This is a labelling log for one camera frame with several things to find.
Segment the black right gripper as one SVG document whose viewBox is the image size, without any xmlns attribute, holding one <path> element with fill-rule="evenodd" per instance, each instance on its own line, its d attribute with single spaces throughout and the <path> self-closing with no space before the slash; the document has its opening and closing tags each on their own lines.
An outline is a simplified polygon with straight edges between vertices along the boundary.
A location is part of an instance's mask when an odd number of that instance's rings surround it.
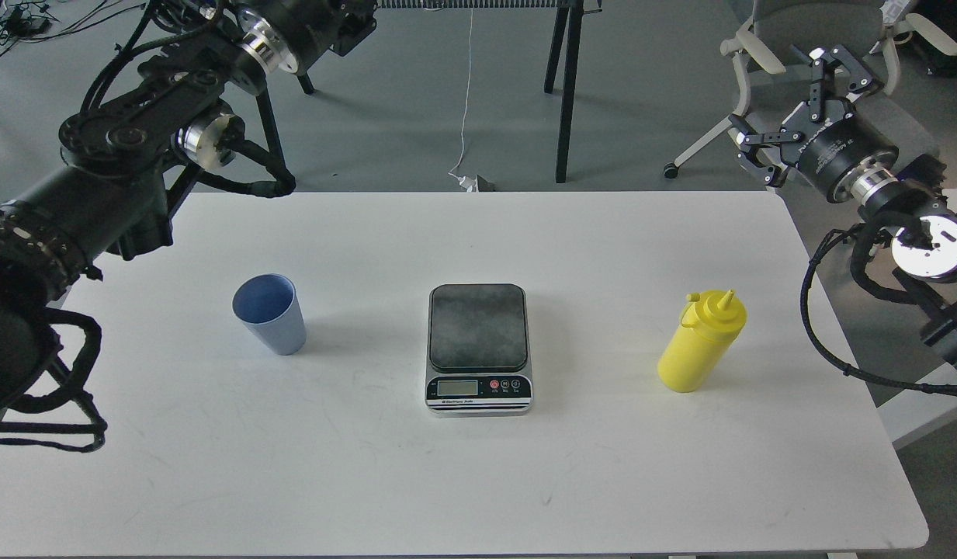
<svg viewBox="0 0 957 559">
<path fill-rule="evenodd" d="M 839 204 L 851 197 L 853 169 L 872 161 L 890 170 L 900 149 L 858 117 L 850 102 L 836 99 L 839 68 L 848 72 L 848 93 L 858 96 L 879 91 L 872 69 L 844 45 L 818 47 L 810 57 L 808 102 L 781 121 L 781 130 L 759 134 L 742 116 L 727 119 L 737 132 L 738 163 L 755 179 L 780 188 L 793 167 L 827 202 Z"/>
</svg>

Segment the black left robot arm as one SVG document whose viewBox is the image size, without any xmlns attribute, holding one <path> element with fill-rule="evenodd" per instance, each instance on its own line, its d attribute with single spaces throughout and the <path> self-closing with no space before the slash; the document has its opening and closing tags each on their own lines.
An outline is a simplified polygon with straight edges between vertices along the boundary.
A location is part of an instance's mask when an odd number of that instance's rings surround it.
<svg viewBox="0 0 957 559">
<path fill-rule="evenodd" d="M 0 205 L 0 445 L 91 453 L 108 425 L 85 389 L 102 345 L 91 316 L 55 307 L 103 252 L 173 242 L 195 184 L 266 199 L 295 190 L 268 76 L 350 53 L 376 1 L 151 1 L 60 127 L 65 166 Z"/>
</svg>

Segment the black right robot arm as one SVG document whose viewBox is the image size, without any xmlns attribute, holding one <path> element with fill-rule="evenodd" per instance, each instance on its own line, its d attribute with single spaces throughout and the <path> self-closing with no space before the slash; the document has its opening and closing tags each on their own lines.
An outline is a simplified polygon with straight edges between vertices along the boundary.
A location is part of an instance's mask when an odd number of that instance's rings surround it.
<svg viewBox="0 0 957 559">
<path fill-rule="evenodd" d="M 921 341 L 957 371 L 957 301 L 939 296 L 936 283 L 957 283 L 957 212 L 921 181 L 893 174 L 898 148 L 855 106 L 882 82 L 847 47 L 819 47 L 803 60 L 810 68 L 808 95 L 778 130 L 758 132 L 743 116 L 727 123 L 737 135 L 738 162 L 769 187 L 797 171 L 832 204 L 854 200 L 861 223 L 832 230 L 810 258 L 799 291 L 808 339 L 829 364 L 859 380 L 957 397 L 957 384 L 907 383 L 866 372 L 840 359 L 818 339 L 808 294 L 818 265 L 841 241 L 851 243 L 848 272 L 876 300 L 918 307 L 928 316 Z"/>
</svg>

